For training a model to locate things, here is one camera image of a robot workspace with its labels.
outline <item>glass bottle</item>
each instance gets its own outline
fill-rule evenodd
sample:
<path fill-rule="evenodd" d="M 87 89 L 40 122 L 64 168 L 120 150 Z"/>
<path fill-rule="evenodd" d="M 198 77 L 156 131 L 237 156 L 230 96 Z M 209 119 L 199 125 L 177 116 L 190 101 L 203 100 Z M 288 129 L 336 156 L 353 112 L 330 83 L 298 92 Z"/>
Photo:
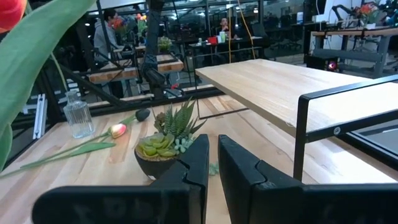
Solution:
<path fill-rule="evenodd" d="M 94 133 L 90 110 L 86 102 L 79 99 L 76 91 L 66 92 L 68 104 L 63 108 L 74 138 L 83 138 Z"/>

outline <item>tulip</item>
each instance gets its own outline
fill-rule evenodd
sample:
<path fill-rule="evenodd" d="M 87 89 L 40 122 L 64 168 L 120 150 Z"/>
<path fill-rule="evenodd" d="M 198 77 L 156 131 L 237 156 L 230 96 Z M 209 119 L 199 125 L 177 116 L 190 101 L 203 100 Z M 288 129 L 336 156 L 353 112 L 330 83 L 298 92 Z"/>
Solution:
<path fill-rule="evenodd" d="M 115 124 L 109 128 L 109 133 L 112 138 L 116 139 L 122 136 L 127 130 L 127 126 L 124 124 Z"/>
<path fill-rule="evenodd" d="M 14 28 L 22 19 L 26 8 L 26 0 L 1 0 L 0 33 Z"/>

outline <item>dark ceramic pot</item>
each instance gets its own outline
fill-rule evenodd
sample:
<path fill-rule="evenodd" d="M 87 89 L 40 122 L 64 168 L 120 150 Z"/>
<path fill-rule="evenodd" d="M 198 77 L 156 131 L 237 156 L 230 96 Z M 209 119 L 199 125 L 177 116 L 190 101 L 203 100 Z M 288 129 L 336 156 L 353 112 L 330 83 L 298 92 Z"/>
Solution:
<path fill-rule="evenodd" d="M 177 157 L 172 157 L 163 161 L 150 161 L 143 159 L 140 155 L 138 155 L 136 150 L 134 150 L 134 155 L 136 156 L 142 171 L 144 171 L 144 173 L 151 179 L 159 179 L 159 177 L 177 160 Z"/>

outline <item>red object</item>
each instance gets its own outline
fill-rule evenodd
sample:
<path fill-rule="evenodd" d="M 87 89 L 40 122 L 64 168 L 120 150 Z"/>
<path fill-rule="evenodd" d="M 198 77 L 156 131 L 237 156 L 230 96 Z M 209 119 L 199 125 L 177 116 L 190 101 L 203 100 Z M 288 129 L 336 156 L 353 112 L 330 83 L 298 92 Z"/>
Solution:
<path fill-rule="evenodd" d="M 210 44 L 217 44 L 217 37 L 209 37 L 207 38 L 207 42 Z"/>
<path fill-rule="evenodd" d="M 172 90 L 174 90 L 175 88 L 178 88 L 178 83 L 173 84 L 173 85 L 171 86 L 171 89 L 172 89 Z"/>
<path fill-rule="evenodd" d="M 21 20 L 26 0 L 0 0 L 0 33 L 9 31 Z"/>

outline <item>pink tulip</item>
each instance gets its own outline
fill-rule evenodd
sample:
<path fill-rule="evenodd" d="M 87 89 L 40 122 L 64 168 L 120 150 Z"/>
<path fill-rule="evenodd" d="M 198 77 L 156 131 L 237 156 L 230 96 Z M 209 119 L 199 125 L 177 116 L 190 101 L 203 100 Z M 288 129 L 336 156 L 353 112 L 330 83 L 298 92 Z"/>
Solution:
<path fill-rule="evenodd" d="M 109 128 L 109 133 L 112 135 L 112 138 L 116 139 L 122 136 L 127 130 L 127 126 L 124 124 L 115 124 Z"/>

